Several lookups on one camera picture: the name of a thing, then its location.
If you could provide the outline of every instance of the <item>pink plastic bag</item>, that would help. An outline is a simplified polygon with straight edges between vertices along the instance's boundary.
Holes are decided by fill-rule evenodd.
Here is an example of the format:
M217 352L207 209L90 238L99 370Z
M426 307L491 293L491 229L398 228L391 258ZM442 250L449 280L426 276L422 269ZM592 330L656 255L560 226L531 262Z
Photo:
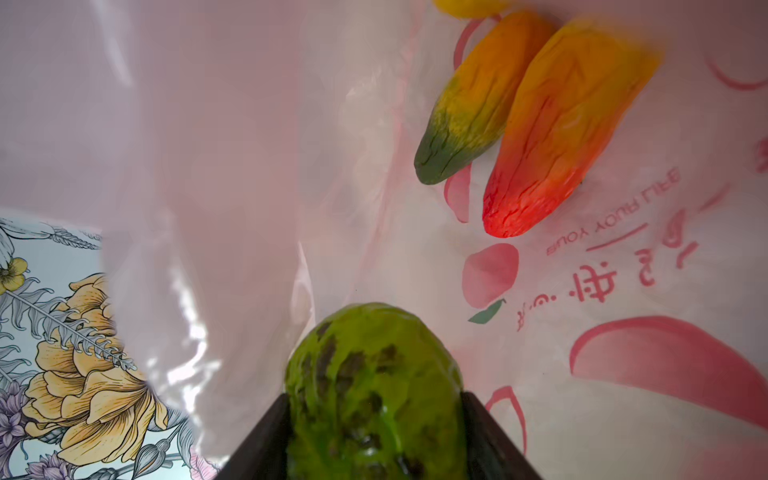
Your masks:
M540 2L642 31L667 56L577 192L507 240L480 217L498 147L445 185L412 166L492 20L425 0L91 7L61 35L107 92L67 106L100 121L35 150L14 141L66 118L49 106L19 122L20 103L1 113L14 133L0 147L15 178L76 170L81 203L103 200L88 215L48 189L31 204L3 174L0 204L104 228L121 335L206 457L255 425L315 317L376 300L435 331L544 478L768 472L766 5ZM18 61L29 96L35 58ZM63 85L50 102L77 80L45 77ZM78 163L83 145L100 170Z

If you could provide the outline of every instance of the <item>fern leaf illustration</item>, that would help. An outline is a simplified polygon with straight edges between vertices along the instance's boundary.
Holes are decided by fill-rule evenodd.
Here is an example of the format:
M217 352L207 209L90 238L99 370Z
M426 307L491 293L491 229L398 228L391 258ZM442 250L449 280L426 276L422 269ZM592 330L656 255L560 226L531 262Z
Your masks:
M53 235L51 235L51 240L57 243L61 243L62 245L66 245L68 247L85 248L88 250L101 249L100 246L94 245L93 243L86 242L80 237L76 237L75 235L69 233L67 229L61 228L61 227L53 227Z
M91 240L96 240L97 242L101 242L101 235L99 235L97 233L91 233L91 232L87 232L85 230L80 230L80 233L82 233L86 237L90 238Z
M13 338L13 335L6 333L2 335L4 337ZM11 382L18 382L20 385L28 379L37 375L35 370L27 370L26 372L15 372L19 366L30 366L31 362L27 359L15 359L15 360L2 360L8 356L11 352L21 352L21 349L16 345L7 345L0 347L0 389L8 390Z
M37 290L26 294L23 292L18 293L18 290L15 292L5 292L4 296L8 295L11 297L10 307L14 326L21 325L21 314L18 314L19 311L22 311L22 314L23 312L30 312L31 333L35 338L45 339L48 343L56 343L56 340L53 338L53 332L58 330L59 338L61 339L59 345L62 349L72 348L78 353L96 355L97 358L110 361L114 366L119 366L123 370L137 369L133 360L127 358L112 343L111 339L98 333L94 327L87 326L86 319L67 321L67 316L77 312L77 310L56 310L55 308L63 300L62 298L50 299L40 305L30 301L39 299L41 295L38 295L39 292L41 291Z

